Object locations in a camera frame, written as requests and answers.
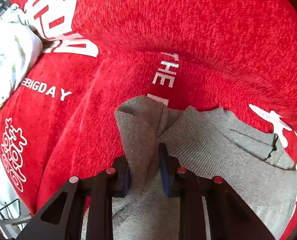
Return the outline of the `red bedspread with white characters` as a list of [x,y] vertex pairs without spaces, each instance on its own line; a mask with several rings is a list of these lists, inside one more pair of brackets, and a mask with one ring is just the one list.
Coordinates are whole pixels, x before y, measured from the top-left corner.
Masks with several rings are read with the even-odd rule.
[[[44,49],[0,111],[0,157],[32,214],[123,155],[100,120],[145,96],[276,134],[297,170],[297,13],[288,0],[11,0]],[[297,191],[290,221],[297,226]]]

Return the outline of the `grey knit garment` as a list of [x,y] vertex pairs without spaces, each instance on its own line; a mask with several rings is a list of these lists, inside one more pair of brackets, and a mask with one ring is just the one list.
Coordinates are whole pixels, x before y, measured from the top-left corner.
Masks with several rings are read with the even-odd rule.
[[194,174],[221,176],[275,238],[291,219],[297,170],[279,137],[261,132],[217,108],[183,111],[138,96],[104,114],[100,142],[125,154],[132,184],[113,201],[115,239],[177,239],[179,200],[167,198],[158,164],[158,145]]

